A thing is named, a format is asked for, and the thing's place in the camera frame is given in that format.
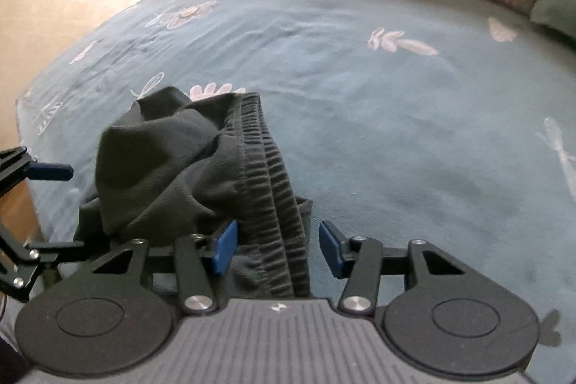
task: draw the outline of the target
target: black cloth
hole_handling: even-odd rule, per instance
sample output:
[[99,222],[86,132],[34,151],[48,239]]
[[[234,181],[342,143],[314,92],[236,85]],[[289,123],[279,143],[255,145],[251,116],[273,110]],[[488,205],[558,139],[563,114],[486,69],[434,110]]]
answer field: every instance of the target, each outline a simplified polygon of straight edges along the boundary
[[104,131],[94,179],[76,239],[162,246],[234,219],[238,249],[218,295],[309,295],[310,202],[292,191],[258,94],[191,102],[168,87],[136,101]]
[[21,354],[0,338],[0,384],[18,382],[29,370]]

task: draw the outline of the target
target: blue bedsheet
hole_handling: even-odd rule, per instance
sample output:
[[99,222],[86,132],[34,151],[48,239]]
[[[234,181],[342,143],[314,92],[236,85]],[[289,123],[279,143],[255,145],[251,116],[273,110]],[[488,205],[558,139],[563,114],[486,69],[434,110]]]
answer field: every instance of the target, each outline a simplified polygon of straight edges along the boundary
[[[558,310],[529,373],[562,383],[576,376],[574,71],[573,49],[486,0],[143,0],[50,65],[18,121],[33,155],[76,169],[30,184],[45,237],[69,240],[99,135],[135,97],[257,91],[314,226],[428,239],[541,318]],[[315,232],[313,292],[336,299]],[[383,280],[381,300],[400,285]]]

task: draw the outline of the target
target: pink flower print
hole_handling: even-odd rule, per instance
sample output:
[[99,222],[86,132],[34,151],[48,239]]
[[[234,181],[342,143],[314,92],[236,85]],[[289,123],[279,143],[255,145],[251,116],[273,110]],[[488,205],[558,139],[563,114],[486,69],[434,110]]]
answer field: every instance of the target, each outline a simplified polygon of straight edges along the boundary
[[[190,89],[190,99],[192,101],[200,101],[211,96],[223,95],[224,93],[230,93],[232,91],[232,84],[225,83],[222,87],[216,90],[216,84],[214,82],[209,83],[204,90],[202,86],[195,85]],[[234,90],[234,93],[246,93],[246,89],[241,88]]]
[[216,1],[206,1],[198,5],[185,7],[180,12],[169,12],[172,7],[168,7],[144,26],[150,27],[156,23],[160,23],[161,25],[166,25],[167,29],[172,30],[181,27],[193,19],[208,15],[212,12],[212,7],[214,5],[216,5]]
[[389,31],[384,32],[384,28],[377,28],[370,35],[368,40],[368,48],[377,50],[382,48],[390,53],[395,53],[398,48],[403,48],[416,54],[421,55],[437,55],[438,51],[428,46],[422,41],[416,40],[402,40],[404,36],[403,31]]
[[504,25],[496,17],[488,17],[488,28],[490,29],[490,35],[494,41],[499,43],[505,43],[507,41],[514,41],[518,38],[518,32]]

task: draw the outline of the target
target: metal screw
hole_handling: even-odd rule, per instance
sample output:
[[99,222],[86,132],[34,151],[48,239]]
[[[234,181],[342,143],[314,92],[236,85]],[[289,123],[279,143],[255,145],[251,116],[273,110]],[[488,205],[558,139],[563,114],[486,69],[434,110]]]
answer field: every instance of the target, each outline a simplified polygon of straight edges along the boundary
[[348,311],[366,311],[372,303],[368,298],[364,297],[348,297],[342,301],[342,305],[348,309]]
[[184,305],[191,309],[192,311],[206,311],[210,309],[214,302],[211,298],[205,297],[204,295],[194,295],[193,297],[188,297],[184,300]]
[[359,251],[360,248],[362,248],[362,243],[367,239],[365,236],[352,236],[352,238],[350,238],[350,247],[353,251]]
[[274,312],[282,312],[284,309],[287,308],[288,306],[286,306],[284,303],[276,303],[270,306],[270,309],[272,309],[272,311]]

